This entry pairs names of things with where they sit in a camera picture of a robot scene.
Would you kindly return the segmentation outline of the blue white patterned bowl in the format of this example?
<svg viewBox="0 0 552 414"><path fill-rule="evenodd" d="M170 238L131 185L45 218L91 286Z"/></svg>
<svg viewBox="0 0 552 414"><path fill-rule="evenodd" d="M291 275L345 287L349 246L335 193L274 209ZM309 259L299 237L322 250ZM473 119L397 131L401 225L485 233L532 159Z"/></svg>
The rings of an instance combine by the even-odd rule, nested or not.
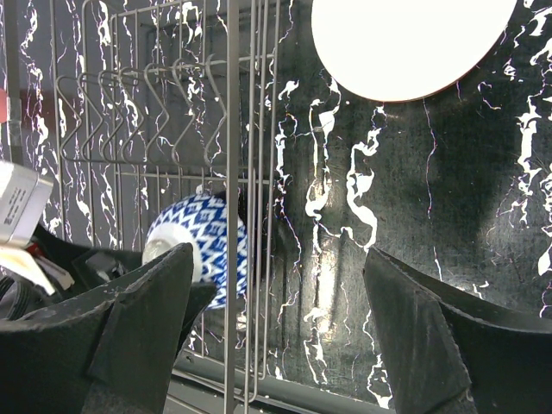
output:
<svg viewBox="0 0 552 414"><path fill-rule="evenodd" d="M194 194L166 207L150 225L141 262L146 264L181 243L192 245L192 281L213 283L210 310L227 302L227 202L222 193Z"/></svg>

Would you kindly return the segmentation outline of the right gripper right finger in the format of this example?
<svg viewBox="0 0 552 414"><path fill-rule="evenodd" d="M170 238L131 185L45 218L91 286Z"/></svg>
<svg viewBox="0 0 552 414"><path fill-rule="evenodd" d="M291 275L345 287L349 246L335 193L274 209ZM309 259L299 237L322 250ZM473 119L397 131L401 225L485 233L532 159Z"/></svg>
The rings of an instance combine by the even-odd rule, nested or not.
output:
<svg viewBox="0 0 552 414"><path fill-rule="evenodd" d="M365 287L398 413L549 413L551 322L371 248Z"/></svg>

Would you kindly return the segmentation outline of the red floral bowl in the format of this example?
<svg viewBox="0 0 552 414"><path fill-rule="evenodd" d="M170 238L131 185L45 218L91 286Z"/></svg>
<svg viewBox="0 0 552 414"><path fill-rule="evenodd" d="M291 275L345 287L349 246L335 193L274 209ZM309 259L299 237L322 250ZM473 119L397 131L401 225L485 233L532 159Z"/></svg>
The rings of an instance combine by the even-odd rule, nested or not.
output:
<svg viewBox="0 0 552 414"><path fill-rule="evenodd" d="M347 91L384 103L435 94L472 70L503 34L506 0L313 2L324 68Z"/></svg>

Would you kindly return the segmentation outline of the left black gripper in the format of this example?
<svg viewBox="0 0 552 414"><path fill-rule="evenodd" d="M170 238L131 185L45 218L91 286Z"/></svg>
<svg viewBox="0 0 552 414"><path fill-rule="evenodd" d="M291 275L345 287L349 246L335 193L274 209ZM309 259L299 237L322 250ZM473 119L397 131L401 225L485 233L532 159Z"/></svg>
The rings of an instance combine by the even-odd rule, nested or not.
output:
<svg viewBox="0 0 552 414"><path fill-rule="evenodd" d="M136 251L94 248L65 241L38 225L21 256L1 255L1 318L20 319L108 283L141 265Z"/></svg>

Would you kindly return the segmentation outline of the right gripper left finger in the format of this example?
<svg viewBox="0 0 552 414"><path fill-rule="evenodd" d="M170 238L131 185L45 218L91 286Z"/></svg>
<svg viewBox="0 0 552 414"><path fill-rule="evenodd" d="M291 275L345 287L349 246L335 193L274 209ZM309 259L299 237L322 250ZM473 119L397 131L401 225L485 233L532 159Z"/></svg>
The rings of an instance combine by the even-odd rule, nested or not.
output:
<svg viewBox="0 0 552 414"><path fill-rule="evenodd" d="M3 413L161 413L191 289L180 244L75 298L1 323Z"/></svg>

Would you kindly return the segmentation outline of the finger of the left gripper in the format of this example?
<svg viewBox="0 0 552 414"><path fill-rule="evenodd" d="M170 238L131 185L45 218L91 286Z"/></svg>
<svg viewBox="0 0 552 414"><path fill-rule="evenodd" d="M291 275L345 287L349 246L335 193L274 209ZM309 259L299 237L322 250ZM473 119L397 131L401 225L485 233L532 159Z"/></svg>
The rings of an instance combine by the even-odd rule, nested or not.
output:
<svg viewBox="0 0 552 414"><path fill-rule="evenodd" d="M193 282L185 310L185 317L179 336L179 345L185 343L198 316L207 308L216 296L214 283Z"/></svg>

